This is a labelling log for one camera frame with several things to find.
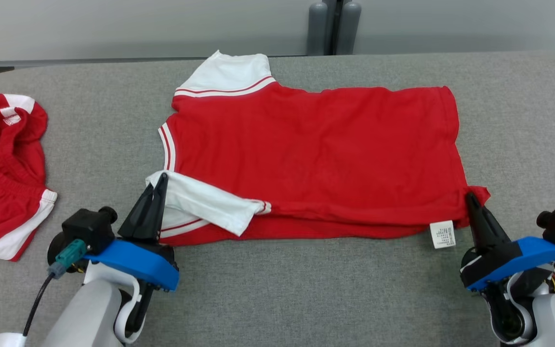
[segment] garment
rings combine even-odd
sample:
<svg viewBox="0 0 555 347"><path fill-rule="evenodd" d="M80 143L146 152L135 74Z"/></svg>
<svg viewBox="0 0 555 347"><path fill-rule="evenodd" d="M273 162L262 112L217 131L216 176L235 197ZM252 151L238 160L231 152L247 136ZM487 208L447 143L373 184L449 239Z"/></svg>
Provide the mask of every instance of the garment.
<svg viewBox="0 0 555 347"><path fill-rule="evenodd" d="M20 258L57 199L44 186L47 121L31 97L0 94L0 259Z"/></svg>
<svg viewBox="0 0 555 347"><path fill-rule="evenodd" d="M178 113L159 129L165 170L265 209L242 235L167 209L168 244L403 237L443 220L466 226L465 194L489 198L466 183L447 87L311 93L280 85L265 55L218 51L176 89L172 107ZM199 192L170 189L190 199Z"/></svg>

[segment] white sleeve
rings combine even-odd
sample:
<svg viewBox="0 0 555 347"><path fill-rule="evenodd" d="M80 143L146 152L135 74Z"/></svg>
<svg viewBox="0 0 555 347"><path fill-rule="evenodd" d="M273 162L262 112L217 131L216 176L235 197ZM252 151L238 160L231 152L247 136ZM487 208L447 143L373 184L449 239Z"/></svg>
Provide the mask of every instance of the white sleeve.
<svg viewBox="0 0 555 347"><path fill-rule="evenodd" d="M163 173L168 175L168 189L162 229L176 231L173 235L168 233L162 237L178 235L208 223L241 236L255 214L265 214L271 210L266 201L243 199L172 171L158 171L146 178L145 183L156 186Z"/></svg>

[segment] clothing tag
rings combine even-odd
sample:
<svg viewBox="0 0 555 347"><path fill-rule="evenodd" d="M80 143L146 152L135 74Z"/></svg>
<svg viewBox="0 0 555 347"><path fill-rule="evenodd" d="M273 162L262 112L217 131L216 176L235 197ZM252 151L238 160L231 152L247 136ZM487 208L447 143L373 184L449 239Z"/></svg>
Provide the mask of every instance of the clothing tag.
<svg viewBox="0 0 555 347"><path fill-rule="evenodd" d="M0 347L24 347L26 336L21 333L1 333Z"/></svg>
<svg viewBox="0 0 555 347"><path fill-rule="evenodd" d="M434 248L438 249L455 246L455 234L453 233L452 220L431 223L430 231L432 232L432 241L434 242Z"/></svg>

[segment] red fabric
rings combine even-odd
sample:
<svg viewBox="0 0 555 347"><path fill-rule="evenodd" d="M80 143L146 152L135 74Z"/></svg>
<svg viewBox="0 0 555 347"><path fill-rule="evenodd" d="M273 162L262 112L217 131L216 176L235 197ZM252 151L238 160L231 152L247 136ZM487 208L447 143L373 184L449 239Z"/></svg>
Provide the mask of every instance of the red fabric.
<svg viewBox="0 0 555 347"><path fill-rule="evenodd" d="M432 222L467 225L469 187L447 87L309 93L274 82L242 96L176 96L175 171L271 202L242 237L216 226L163 239L393 238Z"/></svg>
<svg viewBox="0 0 555 347"><path fill-rule="evenodd" d="M46 130L46 112L38 103L33 104L31 114L16 107L13 110L20 119L6 123L9 117L1 110L9 106L0 94L0 239L35 215L46 189L44 152L39 142ZM18 260L33 233L10 260Z"/></svg>

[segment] gray wall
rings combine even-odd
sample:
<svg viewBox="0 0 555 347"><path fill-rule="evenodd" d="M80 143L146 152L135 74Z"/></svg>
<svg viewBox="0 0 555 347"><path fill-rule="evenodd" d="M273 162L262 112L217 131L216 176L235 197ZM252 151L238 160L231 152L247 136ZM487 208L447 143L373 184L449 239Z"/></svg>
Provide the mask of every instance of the gray wall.
<svg viewBox="0 0 555 347"><path fill-rule="evenodd" d="M314 0L0 0L0 61L305 54Z"/></svg>
<svg viewBox="0 0 555 347"><path fill-rule="evenodd" d="M555 48L555 0L354 0L355 53Z"/></svg>

